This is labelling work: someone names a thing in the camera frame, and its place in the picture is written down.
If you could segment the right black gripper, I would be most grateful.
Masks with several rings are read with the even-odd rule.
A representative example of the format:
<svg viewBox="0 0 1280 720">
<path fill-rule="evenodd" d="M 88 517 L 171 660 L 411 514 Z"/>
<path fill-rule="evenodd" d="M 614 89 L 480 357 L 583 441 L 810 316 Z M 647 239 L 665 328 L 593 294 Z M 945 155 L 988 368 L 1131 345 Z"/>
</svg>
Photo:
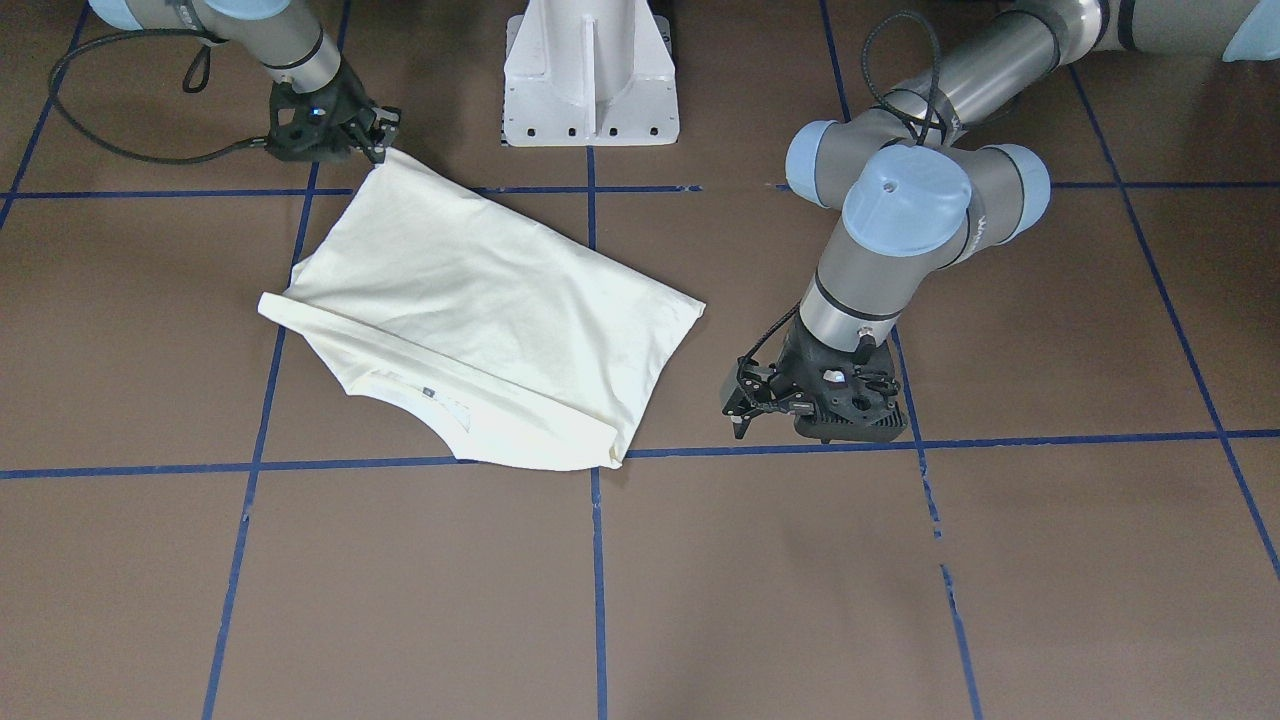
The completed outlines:
<svg viewBox="0 0 1280 720">
<path fill-rule="evenodd" d="M 340 65 L 326 85 L 310 92 L 292 83 L 291 109 L 292 151 L 357 149 L 367 151 L 370 163 L 384 163 L 401 126 L 399 108 L 376 105 L 349 65 Z"/>
</svg>

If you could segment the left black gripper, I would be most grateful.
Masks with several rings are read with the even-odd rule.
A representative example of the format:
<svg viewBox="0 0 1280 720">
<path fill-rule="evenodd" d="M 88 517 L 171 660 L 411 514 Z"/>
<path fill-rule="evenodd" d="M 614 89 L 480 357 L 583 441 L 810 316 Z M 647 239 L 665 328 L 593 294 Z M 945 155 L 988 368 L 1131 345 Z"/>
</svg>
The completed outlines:
<svg viewBox="0 0 1280 720">
<path fill-rule="evenodd" d="M 722 386 L 722 414 L 730 419 L 733 438 L 744 439 L 751 421 L 765 414 L 795 414 L 804 400 L 812 404 L 806 379 L 827 369 L 870 366 L 893 370 L 886 343 L 872 336 L 855 338 L 855 350 L 832 348 L 820 342 L 801 322 L 795 322 L 776 365 L 739 357 Z"/>
</svg>

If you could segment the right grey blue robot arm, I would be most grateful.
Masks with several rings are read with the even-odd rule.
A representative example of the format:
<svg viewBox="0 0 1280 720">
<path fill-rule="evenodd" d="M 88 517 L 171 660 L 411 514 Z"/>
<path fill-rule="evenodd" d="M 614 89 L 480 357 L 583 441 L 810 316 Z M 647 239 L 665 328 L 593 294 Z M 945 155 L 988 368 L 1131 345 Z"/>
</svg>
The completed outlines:
<svg viewBox="0 0 1280 720">
<path fill-rule="evenodd" d="M 116 28 L 114 40 L 188 36 L 201 44 L 191 72 L 205 70 L 214 47 L 239 44 L 273 82 L 270 128 L 228 149 L 191 158 L 210 161 L 262 149 L 283 161 L 343 161 L 353 151 L 376 165 L 399 128 L 398 109 L 376 104 L 306 1 L 92 1 Z"/>
</svg>

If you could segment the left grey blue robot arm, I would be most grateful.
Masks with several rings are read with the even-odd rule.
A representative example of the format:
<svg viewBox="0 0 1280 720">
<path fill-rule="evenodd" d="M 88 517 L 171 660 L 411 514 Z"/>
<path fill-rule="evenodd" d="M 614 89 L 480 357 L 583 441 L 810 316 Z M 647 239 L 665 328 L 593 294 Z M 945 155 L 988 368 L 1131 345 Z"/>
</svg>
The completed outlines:
<svg viewBox="0 0 1280 720">
<path fill-rule="evenodd" d="M 792 138 L 788 187 L 838 222 L 803 299 L 778 322 L 780 356 L 753 352 L 721 392 L 736 438 L 765 414 L 797 434 L 887 443 L 908 428 L 890 336 L 932 272 L 1007 243 L 1051 197 L 1047 165 L 1014 143 L 961 150 L 965 133 L 1091 53 L 1277 59 L 1275 1 L 1015 1 L 951 53 L 847 122 Z"/>
</svg>

